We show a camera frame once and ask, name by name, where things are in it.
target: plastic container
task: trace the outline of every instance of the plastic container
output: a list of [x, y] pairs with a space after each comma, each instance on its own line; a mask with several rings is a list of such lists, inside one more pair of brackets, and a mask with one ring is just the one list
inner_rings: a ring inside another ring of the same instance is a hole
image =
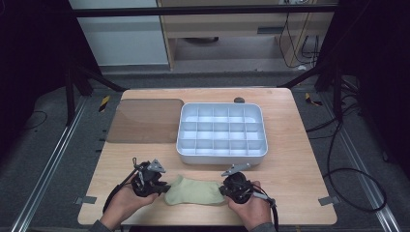
[[268, 151], [261, 109], [253, 103], [186, 103], [177, 137], [190, 164], [259, 164]]

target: human hand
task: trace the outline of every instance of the human hand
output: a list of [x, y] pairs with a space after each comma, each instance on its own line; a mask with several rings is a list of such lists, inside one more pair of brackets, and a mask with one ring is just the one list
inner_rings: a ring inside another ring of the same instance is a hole
[[[254, 185], [260, 187], [260, 182], [252, 182]], [[237, 204], [230, 197], [225, 196], [229, 208], [234, 211], [244, 223], [248, 231], [256, 226], [272, 222], [271, 207], [266, 200], [252, 195], [247, 203]]]
[[146, 197], [140, 197], [133, 192], [130, 184], [124, 185], [112, 197], [100, 222], [108, 229], [113, 230], [138, 209], [153, 203], [158, 196], [157, 193], [153, 193]]

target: sleeve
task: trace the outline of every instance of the sleeve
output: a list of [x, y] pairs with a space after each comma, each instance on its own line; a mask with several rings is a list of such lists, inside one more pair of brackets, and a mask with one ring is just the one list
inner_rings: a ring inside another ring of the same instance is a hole
[[93, 226], [88, 230], [89, 232], [111, 232], [108, 228], [105, 227], [99, 220], [94, 222]]
[[251, 229], [249, 232], [268, 232], [268, 231], [269, 232], [275, 231], [274, 224], [271, 222], [260, 224], [254, 227], [253, 229]]

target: person's arm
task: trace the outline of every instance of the person's arm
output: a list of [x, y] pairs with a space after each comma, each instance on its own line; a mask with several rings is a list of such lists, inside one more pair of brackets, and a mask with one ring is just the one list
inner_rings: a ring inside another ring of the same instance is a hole
[[244, 223], [249, 232], [274, 231], [271, 207], [266, 200], [251, 196], [247, 203], [237, 204], [230, 197], [225, 197], [228, 206]]
[[114, 197], [112, 197], [101, 219], [96, 221], [89, 231], [112, 231], [138, 209], [153, 203], [157, 197], [157, 193], [146, 197], [137, 196], [133, 192], [131, 185], [124, 185]]

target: green cloth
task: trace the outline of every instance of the green cloth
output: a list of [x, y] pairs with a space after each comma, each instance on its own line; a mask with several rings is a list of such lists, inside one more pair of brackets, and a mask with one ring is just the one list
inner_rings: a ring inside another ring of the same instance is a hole
[[224, 198], [220, 194], [218, 182], [196, 181], [180, 175], [166, 193], [165, 202], [168, 205], [182, 203], [216, 205], [224, 202]]

